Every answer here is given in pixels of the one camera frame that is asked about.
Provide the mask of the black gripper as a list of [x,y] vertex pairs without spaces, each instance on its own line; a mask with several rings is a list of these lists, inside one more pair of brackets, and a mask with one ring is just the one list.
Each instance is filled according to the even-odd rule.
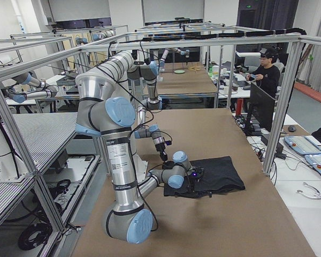
[[195,184],[198,183],[204,176],[204,168],[202,167],[191,167],[187,174],[188,189],[193,191]]
[[155,139],[154,144],[156,150],[159,152],[161,159],[166,162],[168,160],[167,153],[165,152],[166,146],[172,145],[172,140],[164,140],[164,139]]

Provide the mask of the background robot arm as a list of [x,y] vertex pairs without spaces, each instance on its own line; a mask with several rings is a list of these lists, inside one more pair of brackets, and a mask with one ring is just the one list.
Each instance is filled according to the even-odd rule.
[[[50,85],[45,80],[34,78],[29,72],[22,73],[18,76],[12,77],[16,82],[10,87],[3,89],[5,98],[9,98],[17,103],[23,103],[29,99],[47,99],[55,97],[59,91],[57,85]],[[17,91],[14,89],[15,85],[28,85],[30,90]]]

